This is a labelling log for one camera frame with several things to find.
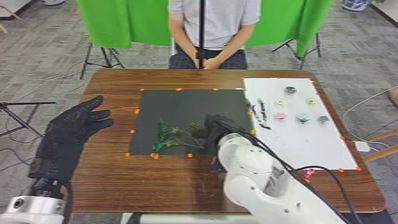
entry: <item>green backdrop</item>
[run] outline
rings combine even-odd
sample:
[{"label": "green backdrop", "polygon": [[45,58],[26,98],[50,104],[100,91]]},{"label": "green backdrop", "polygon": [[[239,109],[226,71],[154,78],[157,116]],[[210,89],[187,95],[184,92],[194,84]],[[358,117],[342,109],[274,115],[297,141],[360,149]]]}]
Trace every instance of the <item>green backdrop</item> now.
[{"label": "green backdrop", "polygon": [[[303,57],[331,5],[333,0],[264,0],[262,20],[246,47],[294,38]],[[130,48],[132,42],[171,46],[168,0],[79,0],[79,7],[95,46]]]}]

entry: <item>floor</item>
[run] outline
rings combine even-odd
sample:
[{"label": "floor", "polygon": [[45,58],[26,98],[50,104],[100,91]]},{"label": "floor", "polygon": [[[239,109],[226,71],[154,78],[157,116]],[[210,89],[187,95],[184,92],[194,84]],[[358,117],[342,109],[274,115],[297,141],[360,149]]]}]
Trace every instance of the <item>floor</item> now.
[{"label": "floor", "polygon": [[[45,130],[47,123],[61,111],[79,102],[88,81],[97,71],[90,68],[86,81],[79,80],[90,37],[75,1],[58,8],[38,2],[22,14],[24,21],[3,21],[10,34],[0,33],[0,99],[10,102],[56,101],[58,106],[43,106],[33,125]],[[337,3],[321,32],[322,59],[313,54],[305,69],[322,82],[340,113],[376,93],[398,85],[398,29],[369,9],[349,13]],[[289,49],[273,53],[278,45],[248,50],[251,69],[297,69],[299,62]],[[171,51],[168,47],[134,44],[123,49],[122,60],[129,68],[168,68]],[[27,117],[29,107],[13,107]],[[397,108],[381,95],[347,116],[347,128],[358,136],[397,129]],[[0,131],[17,127],[0,113]],[[40,141],[29,131],[0,138],[0,148],[13,148],[24,159],[34,156]],[[18,163],[11,151],[0,151],[0,170]],[[386,196],[386,208],[398,223],[398,155],[369,164]],[[29,167],[18,165],[0,172],[0,211],[8,201],[22,193],[31,180]],[[122,215],[77,215],[75,224],[118,223]]]}]

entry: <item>robotic hand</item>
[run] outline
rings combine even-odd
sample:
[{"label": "robotic hand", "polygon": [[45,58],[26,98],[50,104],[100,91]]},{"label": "robotic hand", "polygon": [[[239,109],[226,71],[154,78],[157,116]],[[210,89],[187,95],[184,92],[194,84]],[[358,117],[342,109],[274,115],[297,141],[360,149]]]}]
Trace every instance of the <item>robotic hand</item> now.
[{"label": "robotic hand", "polygon": [[70,207],[66,207],[61,187],[66,186],[72,190],[70,181],[86,142],[100,130],[114,125],[114,120],[109,119],[111,111],[93,111],[102,103],[104,97],[98,96],[81,103],[49,124],[31,164],[29,177],[34,179],[34,184],[27,196],[11,200],[8,211],[0,215],[3,224],[59,224],[70,221],[72,201],[68,200]]}]

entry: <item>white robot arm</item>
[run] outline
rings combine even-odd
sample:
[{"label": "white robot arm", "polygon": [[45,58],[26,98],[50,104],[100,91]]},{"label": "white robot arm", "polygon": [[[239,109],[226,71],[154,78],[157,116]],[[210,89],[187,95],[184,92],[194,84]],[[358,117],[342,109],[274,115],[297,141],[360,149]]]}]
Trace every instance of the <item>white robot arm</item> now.
[{"label": "white robot arm", "polygon": [[233,133],[221,139],[219,146],[219,160],[228,170],[225,192],[260,223],[347,223],[248,138]]},{"label": "white robot arm", "polygon": [[3,224],[63,224],[63,199],[38,196],[15,197],[6,213],[0,215]]}]

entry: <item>white wall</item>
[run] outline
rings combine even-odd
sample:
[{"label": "white wall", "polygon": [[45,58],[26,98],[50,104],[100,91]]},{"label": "white wall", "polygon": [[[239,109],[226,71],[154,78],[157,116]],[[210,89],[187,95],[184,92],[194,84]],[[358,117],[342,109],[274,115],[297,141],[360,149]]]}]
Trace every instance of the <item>white wall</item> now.
[{"label": "white wall", "polygon": [[398,22],[398,0],[386,0],[385,3],[374,3],[374,5]]},{"label": "white wall", "polygon": [[[0,5],[4,5],[13,12],[27,5],[31,0],[0,0]],[[10,17],[10,12],[0,8],[0,17]]]}]

